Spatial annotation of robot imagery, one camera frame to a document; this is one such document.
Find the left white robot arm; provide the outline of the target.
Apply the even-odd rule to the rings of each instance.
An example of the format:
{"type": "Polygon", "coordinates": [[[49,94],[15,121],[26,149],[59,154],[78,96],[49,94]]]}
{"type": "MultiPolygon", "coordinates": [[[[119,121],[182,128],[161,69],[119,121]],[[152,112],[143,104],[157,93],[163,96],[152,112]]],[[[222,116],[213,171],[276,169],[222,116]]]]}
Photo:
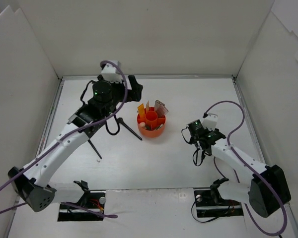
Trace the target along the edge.
{"type": "Polygon", "coordinates": [[[52,176],[77,148],[107,124],[108,117],[116,116],[123,103],[138,102],[142,98],[143,86],[133,75],[123,82],[111,82],[99,75],[88,84],[92,86],[93,96],[82,103],[55,140],[30,163],[8,172],[14,190],[34,212],[52,203],[69,203],[76,208],[88,205],[87,182],[75,180],[74,186],[52,185],[52,176]]]}

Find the beige makeup sponge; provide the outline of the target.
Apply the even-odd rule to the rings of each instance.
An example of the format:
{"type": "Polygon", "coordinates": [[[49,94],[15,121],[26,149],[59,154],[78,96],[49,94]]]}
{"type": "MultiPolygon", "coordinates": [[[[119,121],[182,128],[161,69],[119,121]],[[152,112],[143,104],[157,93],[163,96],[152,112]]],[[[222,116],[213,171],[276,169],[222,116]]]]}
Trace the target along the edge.
{"type": "Polygon", "coordinates": [[[141,128],[144,128],[144,127],[146,127],[146,123],[145,123],[145,122],[141,122],[141,123],[139,123],[139,126],[140,126],[141,128]]]}

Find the brown eyeshadow palette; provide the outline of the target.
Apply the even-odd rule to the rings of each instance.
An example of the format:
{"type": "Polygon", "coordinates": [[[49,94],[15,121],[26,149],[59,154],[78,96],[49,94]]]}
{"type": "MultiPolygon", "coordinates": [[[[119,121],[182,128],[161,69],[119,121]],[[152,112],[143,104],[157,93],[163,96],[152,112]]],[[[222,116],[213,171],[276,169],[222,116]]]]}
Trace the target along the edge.
{"type": "Polygon", "coordinates": [[[165,116],[168,113],[168,109],[164,104],[155,103],[154,111],[157,113],[159,118],[165,116]]]}

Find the small black makeup brush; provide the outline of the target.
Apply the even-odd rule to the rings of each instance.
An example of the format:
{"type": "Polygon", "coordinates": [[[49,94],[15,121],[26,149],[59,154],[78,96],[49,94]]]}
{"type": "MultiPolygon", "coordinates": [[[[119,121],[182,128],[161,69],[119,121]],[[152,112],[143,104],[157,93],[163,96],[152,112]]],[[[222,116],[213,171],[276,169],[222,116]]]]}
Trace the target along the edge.
{"type": "Polygon", "coordinates": [[[96,149],[96,147],[94,146],[94,144],[91,142],[91,140],[89,139],[87,142],[92,147],[92,149],[94,150],[94,152],[97,154],[97,156],[99,157],[99,159],[102,160],[102,156],[100,155],[100,153],[98,152],[98,150],[96,149]]]}

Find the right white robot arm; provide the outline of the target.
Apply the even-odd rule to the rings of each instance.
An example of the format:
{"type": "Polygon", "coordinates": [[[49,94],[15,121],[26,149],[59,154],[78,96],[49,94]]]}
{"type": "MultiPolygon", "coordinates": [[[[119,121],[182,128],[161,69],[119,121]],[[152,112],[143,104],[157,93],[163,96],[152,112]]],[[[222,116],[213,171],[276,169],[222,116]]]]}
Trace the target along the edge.
{"type": "Polygon", "coordinates": [[[213,182],[210,186],[210,199],[213,203],[222,204],[226,200],[234,200],[249,205],[259,216],[267,218],[290,202],[291,194],[282,168],[256,161],[229,144],[219,129],[204,127],[200,120],[187,124],[186,128],[190,133],[188,143],[202,152],[202,158],[219,158],[247,177],[242,183],[227,178],[213,182]]]}

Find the orange sunscreen tube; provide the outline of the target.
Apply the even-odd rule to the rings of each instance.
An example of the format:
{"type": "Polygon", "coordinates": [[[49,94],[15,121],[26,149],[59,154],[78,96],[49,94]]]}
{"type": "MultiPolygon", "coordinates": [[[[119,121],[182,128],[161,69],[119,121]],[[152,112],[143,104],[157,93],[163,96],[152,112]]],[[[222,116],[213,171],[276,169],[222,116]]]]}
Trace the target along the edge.
{"type": "Polygon", "coordinates": [[[138,106],[139,118],[144,119],[146,117],[146,109],[144,104],[138,106]]]}

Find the large black makeup brush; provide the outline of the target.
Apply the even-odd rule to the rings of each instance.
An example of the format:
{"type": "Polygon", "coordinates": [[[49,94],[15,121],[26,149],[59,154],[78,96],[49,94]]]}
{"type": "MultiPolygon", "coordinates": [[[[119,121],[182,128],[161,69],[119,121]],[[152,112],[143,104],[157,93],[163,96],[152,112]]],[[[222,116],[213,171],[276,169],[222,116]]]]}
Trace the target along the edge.
{"type": "Polygon", "coordinates": [[[127,129],[132,135],[134,135],[137,139],[142,141],[143,139],[133,130],[131,129],[123,120],[123,118],[117,118],[119,124],[121,124],[125,129],[127,129]]]}

